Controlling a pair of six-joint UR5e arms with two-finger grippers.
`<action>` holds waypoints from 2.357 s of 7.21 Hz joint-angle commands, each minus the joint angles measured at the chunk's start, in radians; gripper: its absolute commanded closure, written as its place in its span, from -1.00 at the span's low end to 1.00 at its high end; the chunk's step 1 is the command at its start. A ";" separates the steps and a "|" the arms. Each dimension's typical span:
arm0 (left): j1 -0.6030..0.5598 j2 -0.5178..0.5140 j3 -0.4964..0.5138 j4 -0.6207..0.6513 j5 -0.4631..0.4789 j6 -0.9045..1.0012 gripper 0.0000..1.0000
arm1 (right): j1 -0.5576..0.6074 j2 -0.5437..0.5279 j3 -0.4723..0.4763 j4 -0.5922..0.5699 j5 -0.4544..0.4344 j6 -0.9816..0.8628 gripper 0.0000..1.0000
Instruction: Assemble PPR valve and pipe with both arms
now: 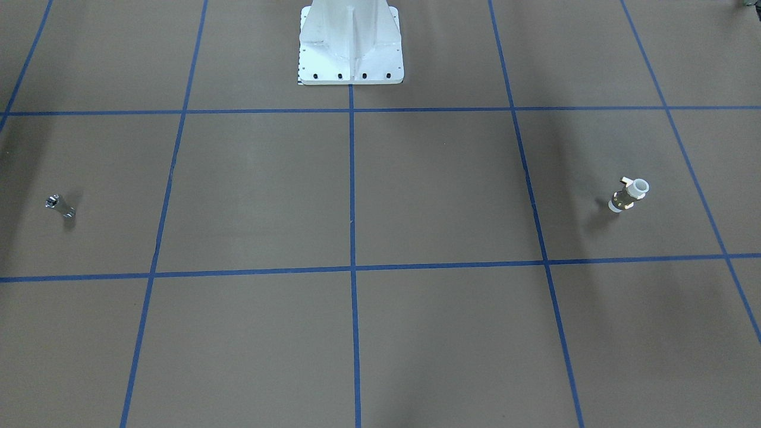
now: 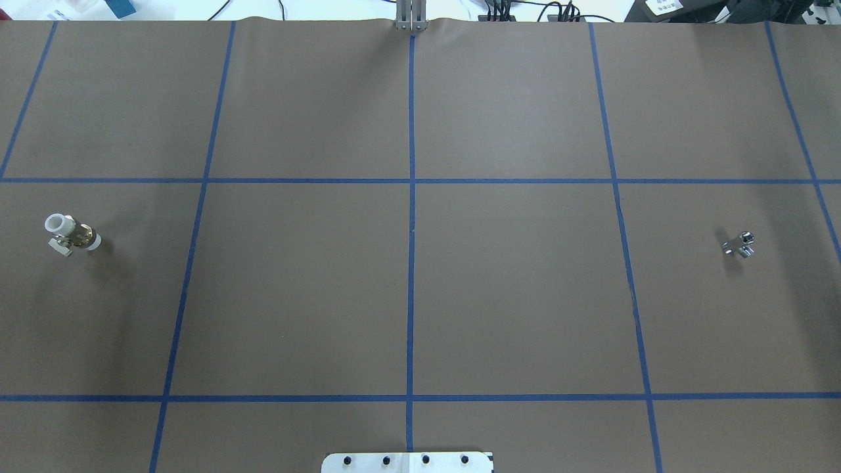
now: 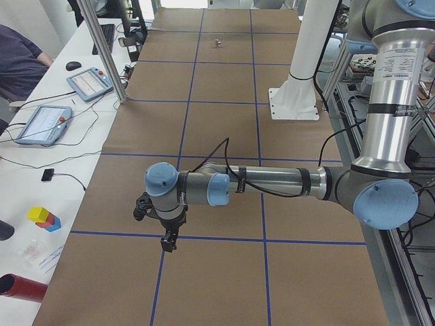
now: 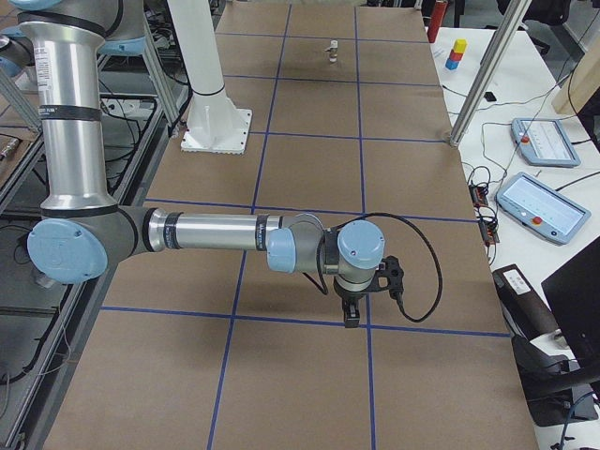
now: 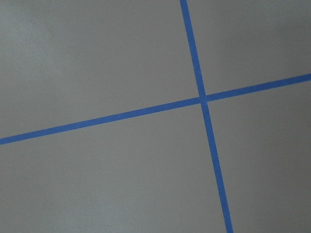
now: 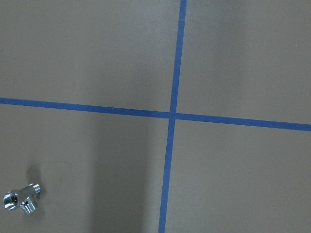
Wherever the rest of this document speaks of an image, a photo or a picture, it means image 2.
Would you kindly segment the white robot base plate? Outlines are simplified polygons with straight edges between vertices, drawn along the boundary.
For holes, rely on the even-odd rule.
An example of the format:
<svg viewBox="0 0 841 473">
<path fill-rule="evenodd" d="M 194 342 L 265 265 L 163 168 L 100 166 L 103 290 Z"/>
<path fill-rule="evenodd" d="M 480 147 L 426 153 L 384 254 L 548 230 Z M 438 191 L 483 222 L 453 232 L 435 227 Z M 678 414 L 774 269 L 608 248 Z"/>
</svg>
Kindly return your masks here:
<svg viewBox="0 0 841 473">
<path fill-rule="evenodd" d="M 493 472 L 493 455 L 480 451 L 336 453 L 321 472 Z"/>
</svg>

